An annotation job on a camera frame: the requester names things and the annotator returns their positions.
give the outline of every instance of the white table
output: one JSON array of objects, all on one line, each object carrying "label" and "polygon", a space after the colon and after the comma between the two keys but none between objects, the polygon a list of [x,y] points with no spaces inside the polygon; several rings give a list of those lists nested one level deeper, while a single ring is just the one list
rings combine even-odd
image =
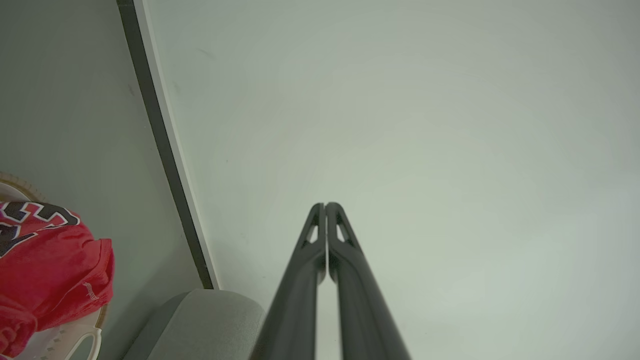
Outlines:
[{"label": "white table", "polygon": [[[268,308],[338,201],[415,359],[637,356],[631,6],[137,2],[220,286]],[[338,358],[328,278],[318,313]]]}]

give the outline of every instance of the black border strip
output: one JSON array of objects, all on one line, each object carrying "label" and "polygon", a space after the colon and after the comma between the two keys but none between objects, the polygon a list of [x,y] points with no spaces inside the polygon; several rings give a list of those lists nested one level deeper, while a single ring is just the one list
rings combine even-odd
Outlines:
[{"label": "black border strip", "polygon": [[133,0],[116,0],[116,2],[118,3],[118,9],[120,10],[120,18],[122,19],[122,26],[124,28],[125,37],[127,38],[127,44],[129,45],[129,52],[131,53],[131,60],[133,61],[133,67],[136,71],[136,77],[138,78],[142,99],[145,102],[147,116],[151,123],[151,130],[153,131],[154,138],[156,139],[156,146],[160,153],[164,173],[167,180],[169,180],[169,187],[171,188],[173,201],[175,203],[175,207],[178,209],[178,215],[182,222],[182,229],[187,239],[187,243],[189,244],[191,256],[193,256],[193,262],[198,269],[198,275],[200,276],[200,281],[202,281],[202,286],[205,289],[213,289],[213,282],[209,275],[207,263],[205,262],[202,248],[200,247],[198,233],[196,232],[196,227],[193,224],[193,218],[191,217],[191,210],[189,210],[189,204],[187,203],[187,198],[184,195],[182,181],[180,180],[178,168],[175,164],[173,151],[171,150],[171,143],[169,142],[169,137],[167,136],[166,128],[164,127],[164,120],[158,103],[156,88],[154,87],[153,78],[151,77],[151,70],[149,69],[145,45],[142,41],[142,34],[140,32],[138,16],[136,15],[136,8]]}]

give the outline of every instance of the small white embroidered logo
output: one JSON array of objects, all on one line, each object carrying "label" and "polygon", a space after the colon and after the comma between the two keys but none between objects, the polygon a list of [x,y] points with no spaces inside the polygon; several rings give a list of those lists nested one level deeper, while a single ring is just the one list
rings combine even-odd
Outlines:
[{"label": "small white embroidered logo", "polygon": [[89,296],[92,300],[99,299],[99,297],[95,296],[95,294],[93,293],[93,288],[91,287],[91,284],[89,284],[88,282],[85,282],[83,285],[85,285],[86,290],[89,291],[89,294],[87,296]]}]

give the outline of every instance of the gray cushion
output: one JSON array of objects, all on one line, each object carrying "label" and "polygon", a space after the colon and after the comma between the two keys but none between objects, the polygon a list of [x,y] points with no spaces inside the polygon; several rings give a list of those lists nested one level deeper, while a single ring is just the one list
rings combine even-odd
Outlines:
[{"label": "gray cushion", "polygon": [[124,360],[249,358],[264,311],[222,290],[193,290],[164,303]]}]

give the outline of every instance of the red clothing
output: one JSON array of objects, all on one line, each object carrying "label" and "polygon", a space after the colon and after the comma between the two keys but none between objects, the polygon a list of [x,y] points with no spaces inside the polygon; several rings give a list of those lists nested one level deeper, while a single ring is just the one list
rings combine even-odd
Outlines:
[{"label": "red clothing", "polygon": [[0,202],[0,274],[0,354],[15,357],[35,331],[111,300],[111,240],[94,240],[65,208]]}]

